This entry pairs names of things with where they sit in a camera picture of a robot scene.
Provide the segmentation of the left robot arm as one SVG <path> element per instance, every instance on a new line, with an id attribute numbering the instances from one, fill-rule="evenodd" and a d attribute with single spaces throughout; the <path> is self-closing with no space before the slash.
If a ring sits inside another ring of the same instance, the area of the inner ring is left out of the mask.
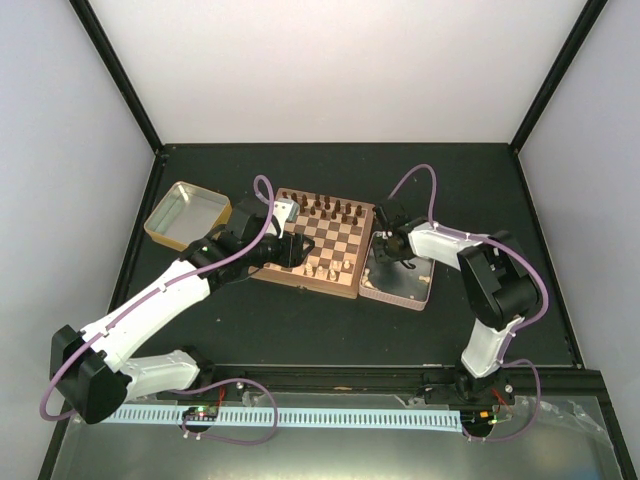
<path id="1" fill-rule="evenodd" d="M 159 278 L 118 309 L 79 330 L 60 328 L 51 340 L 48 389 L 58 391 L 88 424 L 140 396 L 183 390 L 193 399 L 207 397 L 215 376 L 190 350 L 134 354 L 175 317 L 250 269 L 302 265 L 314 243 L 285 228 L 299 212 L 299 204 L 284 197 L 245 199 L 226 223 L 191 242 Z"/>

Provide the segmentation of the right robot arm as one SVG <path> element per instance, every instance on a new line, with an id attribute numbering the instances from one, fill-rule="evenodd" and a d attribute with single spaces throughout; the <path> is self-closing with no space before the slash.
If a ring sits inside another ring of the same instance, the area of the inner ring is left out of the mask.
<path id="1" fill-rule="evenodd" d="M 546 313 L 544 281 L 507 231 L 480 235 L 412 218 L 393 198 L 378 203 L 374 212 L 382 228 L 372 241 L 377 262 L 431 259 L 461 273 L 475 323 L 456 365 L 454 388 L 461 400 L 479 402 L 490 392 L 518 330 Z"/>

